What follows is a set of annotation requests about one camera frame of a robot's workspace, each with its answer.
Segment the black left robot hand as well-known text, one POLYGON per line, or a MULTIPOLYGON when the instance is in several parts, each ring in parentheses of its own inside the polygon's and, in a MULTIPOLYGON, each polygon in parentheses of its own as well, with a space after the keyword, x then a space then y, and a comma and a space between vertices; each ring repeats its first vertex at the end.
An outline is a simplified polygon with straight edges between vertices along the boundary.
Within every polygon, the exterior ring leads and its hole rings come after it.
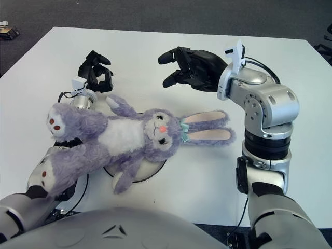
POLYGON ((110 60, 94 50, 86 56, 78 76, 87 80, 87 89, 100 93, 112 91, 113 72, 104 65, 111 65, 110 60))

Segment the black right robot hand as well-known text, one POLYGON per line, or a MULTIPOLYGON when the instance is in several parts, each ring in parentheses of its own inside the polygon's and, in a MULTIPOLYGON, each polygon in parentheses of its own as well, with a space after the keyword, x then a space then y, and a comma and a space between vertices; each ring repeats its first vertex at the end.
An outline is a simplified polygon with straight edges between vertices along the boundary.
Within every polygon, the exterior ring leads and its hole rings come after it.
POLYGON ((176 62, 179 69, 163 81, 167 88, 177 83, 188 84, 203 92, 217 92, 219 79, 228 64, 216 54, 205 50, 176 47, 158 58, 159 64, 176 62))

